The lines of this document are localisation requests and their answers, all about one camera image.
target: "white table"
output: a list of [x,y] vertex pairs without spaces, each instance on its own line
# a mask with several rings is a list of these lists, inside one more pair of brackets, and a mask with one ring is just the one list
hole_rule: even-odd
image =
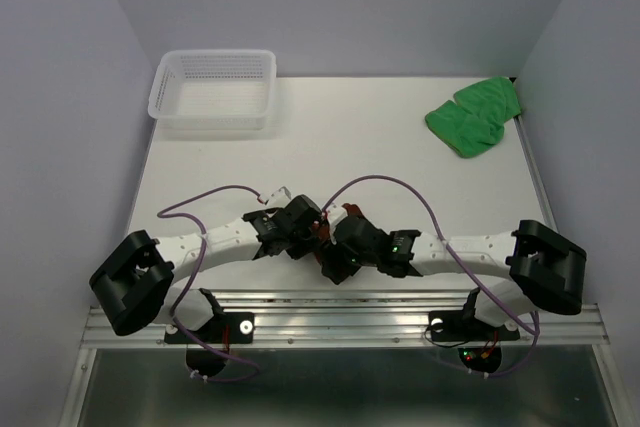
[[[226,134],[224,139],[218,133],[206,139],[157,126],[130,230],[146,229],[152,236],[190,232],[194,227],[186,220],[159,220],[156,212],[227,183],[265,192],[286,184],[293,193],[322,203],[348,180],[369,173],[397,176],[420,190],[445,235],[501,232],[515,228],[520,219],[542,220],[527,168],[531,159],[525,158],[513,121],[499,145],[471,160],[458,158],[424,124],[427,112],[476,80],[279,79],[279,115],[262,132]],[[545,200],[542,190],[540,199]],[[395,184],[360,184],[342,200],[358,203],[385,230],[433,232],[422,206]],[[215,226],[256,207],[244,192],[225,192],[194,204],[192,212]],[[255,314],[253,342],[242,346],[249,356],[250,350],[432,348],[423,338],[429,313],[460,309],[472,287],[462,275],[392,279],[372,268],[362,268],[336,287],[313,261],[293,262],[284,254],[226,265],[199,277],[199,285],[213,290],[226,311]],[[580,315],[567,317],[541,312],[540,320],[539,344],[593,347],[612,405],[616,412],[627,412],[616,394],[621,380],[598,307],[584,305]],[[164,337],[165,326],[155,324],[118,337],[104,312],[92,309],[64,425],[70,424],[65,419],[80,417],[97,351],[142,349],[146,358],[152,349],[184,350],[184,345],[165,344]],[[525,333],[510,346],[530,342]],[[310,364],[317,359],[312,355]],[[157,379],[152,385],[158,385]],[[141,395],[144,401],[147,394]]]
[[[179,132],[158,125],[130,231],[152,237],[195,229],[156,212],[224,184],[269,193],[286,185],[322,205],[347,181],[365,174],[398,177],[431,203],[445,235],[513,230],[520,219],[542,221],[525,154],[513,121],[502,142],[474,159],[461,159],[427,128],[424,116],[474,78],[281,78],[275,114],[263,131]],[[352,187],[339,199],[357,203],[378,227],[434,232],[409,191],[383,181]],[[190,206],[210,228],[257,210],[246,192],[223,192]],[[312,258],[286,254],[239,262],[201,274],[198,286],[246,291],[398,291],[467,289],[462,275],[393,279],[373,268],[334,286]]]

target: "green cloth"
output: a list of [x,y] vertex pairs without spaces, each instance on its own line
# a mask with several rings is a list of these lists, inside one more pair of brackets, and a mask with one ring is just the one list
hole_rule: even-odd
[[521,112],[513,84],[494,77],[465,87],[430,112],[425,121],[431,132],[460,157],[486,152],[502,140],[504,123]]

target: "clear plastic basket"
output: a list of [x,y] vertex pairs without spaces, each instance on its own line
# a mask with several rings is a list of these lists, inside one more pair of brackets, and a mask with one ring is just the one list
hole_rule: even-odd
[[174,50],[156,71],[149,115],[180,129],[262,129],[275,79],[268,50]]

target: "cable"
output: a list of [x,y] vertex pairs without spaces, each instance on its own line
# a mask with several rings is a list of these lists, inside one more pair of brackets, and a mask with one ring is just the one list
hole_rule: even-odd
[[190,204],[191,202],[195,202],[196,200],[200,200],[200,199],[202,199],[202,198],[204,198],[204,197],[206,197],[208,195],[215,194],[215,193],[221,192],[223,190],[230,190],[230,189],[240,189],[240,190],[246,190],[248,192],[251,192],[252,194],[254,194],[256,196],[256,198],[260,202],[260,193],[257,190],[252,189],[251,187],[247,187],[247,186],[244,186],[244,185],[225,185],[225,186],[213,189],[213,190],[209,190],[209,191],[204,192],[204,193],[202,193],[200,195],[196,195],[195,197],[191,197],[191,198],[189,198],[187,200],[183,200],[182,202],[178,202],[177,204],[171,205],[171,206],[167,207],[166,209],[162,209],[157,214],[158,218],[160,218],[160,219],[174,219],[174,218],[178,218],[178,217],[189,219],[189,220],[191,220],[192,222],[194,222],[198,226],[198,228],[200,229],[200,233],[203,236],[202,237],[202,244],[200,246],[200,253],[198,254],[198,258],[196,259],[196,263],[195,263],[195,266],[193,268],[193,271],[191,272],[191,275],[189,276],[189,280],[187,280],[187,283],[185,284],[184,288],[182,289],[182,291],[178,295],[178,298],[176,299],[176,301],[171,306],[171,309],[169,310],[169,315],[171,315],[173,323],[178,328],[178,330],[180,330],[180,332],[182,332],[188,339],[190,339],[192,342],[195,342],[196,344],[198,344],[200,347],[202,347],[203,349],[207,350],[208,352],[211,352],[212,354],[217,355],[218,357],[222,357],[223,359],[227,359],[227,360],[231,360],[231,361],[234,361],[234,362],[238,362],[240,364],[248,365],[249,367],[251,367],[253,369],[253,372],[251,372],[250,374],[246,374],[246,375],[243,375],[243,376],[240,376],[240,377],[234,377],[232,379],[209,378],[206,375],[205,376],[200,375],[195,370],[191,370],[190,371],[190,377],[191,378],[197,378],[197,379],[203,380],[204,382],[232,383],[232,382],[240,382],[240,381],[243,381],[243,380],[249,380],[249,379],[255,377],[256,375],[258,375],[260,373],[261,369],[260,369],[260,366],[258,364],[256,364],[255,362],[253,362],[251,360],[243,359],[242,357],[236,357],[235,355],[231,355],[231,354],[222,352],[221,350],[214,349],[213,347],[211,347],[207,343],[205,343],[202,340],[200,340],[193,333],[191,333],[189,331],[189,329],[187,329],[182,324],[182,322],[180,322],[178,317],[176,316],[176,309],[180,305],[180,302],[182,302],[182,300],[184,299],[185,295],[187,295],[187,292],[189,292],[189,289],[191,289],[191,286],[193,285],[193,282],[195,281],[196,276],[198,275],[198,272],[200,271],[200,267],[202,266],[202,262],[204,260],[204,254],[205,254],[205,251],[207,249],[207,241],[204,238],[204,235],[207,233],[207,228],[205,227],[204,223],[198,217],[196,217],[193,214],[188,214],[186,212],[174,212],[174,213],[169,213],[169,212],[171,212],[172,210],[175,210],[175,209],[177,209],[179,207],[182,207],[184,205]]
[[422,337],[424,337],[424,340],[429,342],[431,345],[435,345],[436,347],[440,347],[441,349],[455,349],[456,347],[461,347],[461,346],[469,343],[468,340],[465,340],[464,342],[459,342],[457,344],[451,344],[451,345],[438,344],[437,342],[434,342],[429,337],[427,337],[427,332],[429,332],[429,328],[427,328],[422,334]]
[[[539,318],[538,312],[534,311],[534,312],[531,313],[531,319],[533,320],[533,326],[534,326],[534,328],[532,329],[527,324],[525,324],[522,320],[520,320],[520,318],[518,318],[518,316],[515,314],[515,312],[513,312],[509,308],[508,305],[506,305],[499,298],[497,298],[487,288],[487,286],[485,286],[482,283],[482,281],[471,271],[471,269],[469,269],[465,265],[464,261],[456,253],[456,251],[453,250],[453,248],[446,242],[445,236],[442,233],[442,229],[440,228],[440,224],[438,223],[438,219],[436,218],[436,214],[433,212],[433,209],[431,208],[429,203],[426,201],[426,199],[420,194],[420,192],[418,192],[416,189],[411,187],[406,182],[404,182],[404,181],[402,181],[400,179],[396,179],[395,177],[390,177],[388,175],[378,175],[378,174],[364,175],[362,177],[358,177],[357,179],[352,180],[351,182],[347,182],[342,188],[340,188],[335,194],[333,194],[329,198],[329,200],[325,203],[324,207],[322,207],[322,211],[325,212],[329,208],[329,206],[340,196],[340,194],[342,194],[345,190],[347,190],[352,185],[355,185],[355,184],[357,184],[359,182],[363,182],[365,180],[374,180],[374,179],[387,180],[389,182],[393,182],[393,183],[396,183],[398,185],[401,185],[404,188],[406,188],[409,191],[411,191],[411,193],[413,193],[413,195],[415,195],[418,198],[418,200],[420,201],[420,203],[422,203],[422,205],[427,209],[427,212],[429,213],[429,216],[431,217],[431,222],[433,223],[433,227],[436,230],[436,234],[438,236],[438,239],[440,239],[440,241],[443,243],[443,245],[445,246],[445,248],[447,249],[449,254],[451,254],[451,257],[453,257],[453,259],[460,266],[460,268],[471,278],[471,280],[480,288],[480,290],[482,292],[484,292],[487,295],[487,297],[489,297],[498,307],[500,307],[502,309],[502,311],[505,312],[516,324],[518,324],[520,327],[522,327],[526,332],[528,332],[531,335],[533,335],[533,341],[531,342],[531,347],[529,348],[529,351],[527,352],[527,355],[525,355],[525,357],[520,362],[518,362],[516,365],[508,368],[507,370],[504,370],[502,372],[497,372],[495,374],[486,374],[486,373],[482,373],[482,372],[476,372],[476,373],[481,374],[481,375],[483,375],[485,377],[493,377],[493,378],[495,378],[495,377],[503,377],[503,376],[508,375],[511,372],[514,372],[515,370],[519,369],[521,366],[523,366],[529,360],[529,358],[531,357],[531,354],[533,353],[533,350],[535,349],[536,345],[538,344],[538,338],[540,337],[540,318]],[[460,367],[458,365],[449,364],[448,362],[442,362],[442,361],[440,361],[440,359],[435,359],[435,360],[437,360],[440,363],[444,363],[445,365],[448,365],[450,367],[457,368],[458,370],[467,371],[467,369],[465,369],[463,367]]]
[[389,177],[387,175],[373,174],[373,175],[365,175],[362,177],[358,177],[357,179],[354,179],[351,182],[347,182],[347,184],[345,184],[340,190],[338,190],[335,194],[333,194],[331,198],[327,201],[327,203],[324,205],[324,207],[322,208],[322,211],[323,212],[326,211],[327,208],[329,208],[329,206],[338,198],[338,196],[340,196],[340,194],[342,194],[345,190],[347,190],[352,185],[362,182],[364,180],[373,180],[373,179],[387,180],[389,182],[394,182],[410,190],[413,193],[413,195],[415,195],[418,198],[418,200],[422,203],[422,205],[427,209],[427,212],[429,212],[429,216],[431,217],[431,222],[433,223],[433,227],[436,229],[436,234],[438,236],[438,239],[440,239],[440,241],[443,243],[443,245],[445,246],[449,254],[451,254],[451,257],[453,257],[453,259],[460,266],[460,268],[471,278],[471,280],[480,288],[480,290],[487,295],[487,297],[489,297],[498,307],[502,309],[504,313],[506,313],[509,316],[509,318],[511,318],[511,320],[513,320],[516,324],[518,324],[520,327],[522,327],[525,331],[527,331],[531,335],[535,335],[535,331],[531,329],[531,327],[529,327],[527,324],[525,324],[522,320],[520,320],[518,316],[515,314],[515,312],[513,312],[508,305],[506,305],[498,297],[496,297],[487,288],[487,286],[485,286],[482,283],[482,281],[476,276],[476,274],[474,274],[471,271],[471,269],[469,269],[469,267],[465,265],[464,261],[456,253],[456,251],[453,250],[453,248],[449,245],[448,242],[446,242],[444,234],[442,233],[442,229],[440,229],[440,224],[438,223],[438,219],[436,219],[436,214],[433,212],[433,209],[431,208],[429,203],[420,194],[420,192],[418,192],[416,189],[411,187],[406,182],[396,179],[395,177]]

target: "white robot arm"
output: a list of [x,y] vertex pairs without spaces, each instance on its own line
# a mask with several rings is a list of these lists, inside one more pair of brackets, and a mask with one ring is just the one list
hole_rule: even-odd
[[[149,323],[171,324],[171,306],[181,291],[174,284],[197,267],[203,271],[283,250],[293,259],[314,253],[322,274],[336,284],[367,266],[393,277],[465,273],[459,260],[475,275],[503,279],[490,289],[501,306],[485,292],[472,291],[462,312],[439,316],[447,320],[440,327],[443,341],[484,339],[509,319],[504,306],[515,315],[537,309],[580,312],[586,254],[538,222],[522,221],[515,232],[441,241],[417,230],[387,234],[350,204],[332,205],[323,213],[305,196],[291,200],[284,188],[266,204],[204,235],[151,239],[145,231],[130,234],[90,281],[116,334],[128,335]],[[214,315],[210,296],[189,291],[175,315],[189,330],[200,329]]]

